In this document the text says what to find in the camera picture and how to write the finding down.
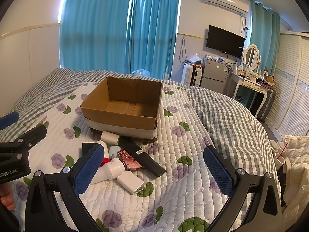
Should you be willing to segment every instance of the checkered blanket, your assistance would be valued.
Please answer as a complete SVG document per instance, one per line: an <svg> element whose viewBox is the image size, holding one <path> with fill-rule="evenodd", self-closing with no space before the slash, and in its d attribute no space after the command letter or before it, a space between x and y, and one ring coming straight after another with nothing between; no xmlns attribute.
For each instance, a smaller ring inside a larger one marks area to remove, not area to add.
<svg viewBox="0 0 309 232"><path fill-rule="evenodd" d="M0 132L0 141L14 140L39 116L70 96L84 82L100 82L106 76L155 80L104 70L73 71L58 68L14 104L11 111L17 111L20 119ZM180 85L173 81L164 83ZM234 167L244 168L250 174L264 175L266 172L271 172L275 176L281 196L269 140L262 125L236 100L199 87L184 85L182 87L186 90L194 110L223 158L229 159ZM248 195L242 208L242 218L250 200L251 197Z"/></svg>

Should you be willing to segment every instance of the human hand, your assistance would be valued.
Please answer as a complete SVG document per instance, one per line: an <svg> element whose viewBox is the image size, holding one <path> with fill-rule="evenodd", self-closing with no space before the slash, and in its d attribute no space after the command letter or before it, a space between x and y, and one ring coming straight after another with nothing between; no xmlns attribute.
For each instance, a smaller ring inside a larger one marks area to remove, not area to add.
<svg viewBox="0 0 309 232"><path fill-rule="evenodd" d="M15 209L13 190L10 182L0 185L0 196L1 203L6 206L9 211Z"/></svg>

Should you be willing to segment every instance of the white louvered wardrobe door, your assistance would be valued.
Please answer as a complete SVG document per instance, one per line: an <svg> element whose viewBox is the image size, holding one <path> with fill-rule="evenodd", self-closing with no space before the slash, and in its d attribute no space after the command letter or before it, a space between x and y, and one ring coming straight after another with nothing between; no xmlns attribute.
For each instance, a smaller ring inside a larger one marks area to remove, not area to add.
<svg viewBox="0 0 309 232"><path fill-rule="evenodd" d="M288 104L297 72L299 36L280 34L280 44L275 69L277 93L267 119L278 129Z"/></svg>
<svg viewBox="0 0 309 232"><path fill-rule="evenodd" d="M291 104L278 129L281 135L306 135L309 126L309 38L302 37L298 82Z"/></svg>

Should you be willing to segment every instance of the mini fridge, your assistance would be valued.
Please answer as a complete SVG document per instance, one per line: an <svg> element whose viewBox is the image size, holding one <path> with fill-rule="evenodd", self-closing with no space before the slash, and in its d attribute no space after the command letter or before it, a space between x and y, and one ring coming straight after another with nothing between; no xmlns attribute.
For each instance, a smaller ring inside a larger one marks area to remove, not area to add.
<svg viewBox="0 0 309 232"><path fill-rule="evenodd" d="M227 75L228 65L213 60L206 60L200 86L222 93Z"/></svg>

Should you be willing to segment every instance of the white wall-mounted air conditioner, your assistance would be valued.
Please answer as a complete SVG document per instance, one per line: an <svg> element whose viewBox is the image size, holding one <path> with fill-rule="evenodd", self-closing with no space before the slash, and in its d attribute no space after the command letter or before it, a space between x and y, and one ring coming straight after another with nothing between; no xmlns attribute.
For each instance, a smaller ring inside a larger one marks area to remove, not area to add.
<svg viewBox="0 0 309 232"><path fill-rule="evenodd" d="M245 15L249 11L249 5L239 0L204 0L204 2L228 8L237 14Z"/></svg>

